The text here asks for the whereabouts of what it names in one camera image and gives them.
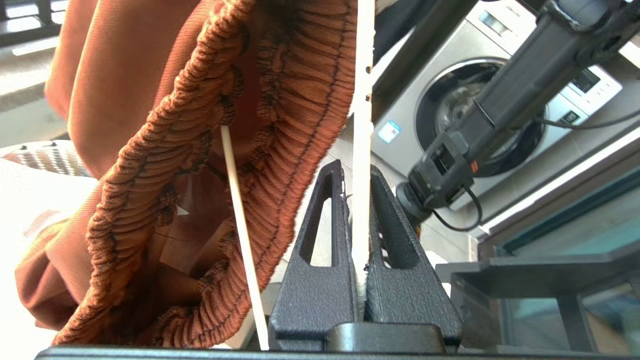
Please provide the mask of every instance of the washing machine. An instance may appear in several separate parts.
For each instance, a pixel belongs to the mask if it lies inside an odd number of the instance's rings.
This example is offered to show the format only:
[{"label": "washing machine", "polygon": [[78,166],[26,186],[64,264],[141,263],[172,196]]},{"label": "washing machine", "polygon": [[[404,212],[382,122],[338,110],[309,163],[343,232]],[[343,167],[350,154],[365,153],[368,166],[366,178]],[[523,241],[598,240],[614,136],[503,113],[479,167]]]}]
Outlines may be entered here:
[{"label": "washing machine", "polygon": [[[430,143],[473,107],[473,99],[535,27],[535,15],[515,0],[479,1],[376,123],[373,152],[409,174]],[[579,125],[621,89],[605,70],[592,66],[537,116]],[[472,190],[482,195],[569,132],[532,121],[481,164]],[[470,201],[463,194],[450,208],[458,210]]]}]

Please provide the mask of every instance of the black cable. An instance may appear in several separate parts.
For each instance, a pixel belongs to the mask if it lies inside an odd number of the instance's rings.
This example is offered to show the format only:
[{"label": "black cable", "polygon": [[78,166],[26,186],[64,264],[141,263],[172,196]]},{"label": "black cable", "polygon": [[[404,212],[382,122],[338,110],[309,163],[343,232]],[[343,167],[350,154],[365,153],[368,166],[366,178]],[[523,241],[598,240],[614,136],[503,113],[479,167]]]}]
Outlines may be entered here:
[{"label": "black cable", "polygon": [[620,124],[621,122],[632,120],[634,117],[636,117],[638,115],[640,115],[640,110],[634,111],[631,114],[625,115],[625,116],[623,116],[623,117],[621,117],[619,119],[612,120],[612,121],[607,121],[607,122],[604,122],[602,124],[595,124],[595,125],[560,124],[558,122],[553,122],[553,121],[544,120],[544,119],[538,119],[538,120],[536,120],[536,122],[540,122],[542,124],[549,125],[549,126],[561,127],[563,129],[592,130],[592,129],[601,129],[601,128],[607,127],[607,126],[617,125],[617,124]]},{"label": "black cable", "polygon": [[447,228],[453,230],[453,231],[459,231],[459,232],[467,232],[467,231],[471,231],[473,229],[475,229],[478,225],[480,225],[480,223],[482,222],[482,205],[480,205],[480,200],[478,200],[478,198],[476,197],[476,195],[474,194],[473,191],[471,191],[471,189],[467,186],[465,186],[465,190],[467,191],[467,194],[469,194],[469,196],[471,196],[471,200],[474,201],[474,204],[476,205],[476,209],[478,210],[478,218],[476,220],[476,222],[472,225],[472,226],[468,226],[468,227],[455,227],[453,225],[451,225],[450,223],[446,222],[441,216],[440,214],[438,214],[437,211],[433,210],[433,214],[438,218],[438,220],[440,220],[440,222],[442,223],[442,225],[446,226]]}]

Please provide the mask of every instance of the white stick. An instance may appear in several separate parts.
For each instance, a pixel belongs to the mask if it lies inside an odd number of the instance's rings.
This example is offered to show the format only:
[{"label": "white stick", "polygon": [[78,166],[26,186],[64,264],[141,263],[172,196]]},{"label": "white stick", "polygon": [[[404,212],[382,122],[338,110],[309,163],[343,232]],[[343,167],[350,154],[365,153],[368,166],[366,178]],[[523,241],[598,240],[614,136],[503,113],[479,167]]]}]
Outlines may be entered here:
[{"label": "white stick", "polygon": [[358,0],[356,28],[355,91],[353,93],[353,248],[356,291],[360,319],[364,317],[367,300],[369,261],[369,190],[371,171],[371,69],[373,66],[373,35],[375,1]]},{"label": "white stick", "polygon": [[234,203],[236,227],[238,231],[238,238],[240,238],[240,249],[242,251],[242,258],[244,261],[244,272],[246,272],[246,283],[249,286],[249,297],[251,298],[255,328],[258,332],[260,349],[262,351],[266,351],[269,350],[267,322],[264,319],[264,310],[262,310],[262,299],[260,298],[258,278],[255,276],[251,243],[249,242],[249,232],[246,228],[242,197],[240,196],[240,187],[238,185],[234,149],[233,146],[231,146],[231,134],[229,133],[228,126],[220,126],[220,132],[222,133],[222,146],[225,150],[225,161],[227,162],[227,175],[229,177],[229,188],[231,189],[231,200]]}]

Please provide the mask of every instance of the orange fabric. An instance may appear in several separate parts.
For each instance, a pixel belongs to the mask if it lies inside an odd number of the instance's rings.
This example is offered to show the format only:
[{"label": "orange fabric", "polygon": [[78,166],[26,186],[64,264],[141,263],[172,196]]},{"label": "orange fabric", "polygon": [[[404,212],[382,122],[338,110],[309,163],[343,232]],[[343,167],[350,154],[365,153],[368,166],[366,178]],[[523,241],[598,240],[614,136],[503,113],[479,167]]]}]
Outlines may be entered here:
[{"label": "orange fabric", "polygon": [[47,96],[101,180],[18,267],[21,299],[56,344],[221,343],[250,299],[219,126],[264,288],[346,119],[356,0],[69,6]]}]

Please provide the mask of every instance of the washing machine door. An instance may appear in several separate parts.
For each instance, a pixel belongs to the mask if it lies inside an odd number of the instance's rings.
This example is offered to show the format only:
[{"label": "washing machine door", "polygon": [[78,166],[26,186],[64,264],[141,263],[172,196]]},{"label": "washing machine door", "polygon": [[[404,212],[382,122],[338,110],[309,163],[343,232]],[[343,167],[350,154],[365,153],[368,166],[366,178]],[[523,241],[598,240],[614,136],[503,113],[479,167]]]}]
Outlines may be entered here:
[{"label": "washing machine door", "polygon": [[[451,128],[474,106],[473,100],[505,64],[505,60],[485,58],[456,64],[438,75],[424,92],[415,118],[415,130],[422,150]],[[530,122],[478,164],[476,177],[507,172],[523,163],[536,149],[544,134],[544,125]]]}]

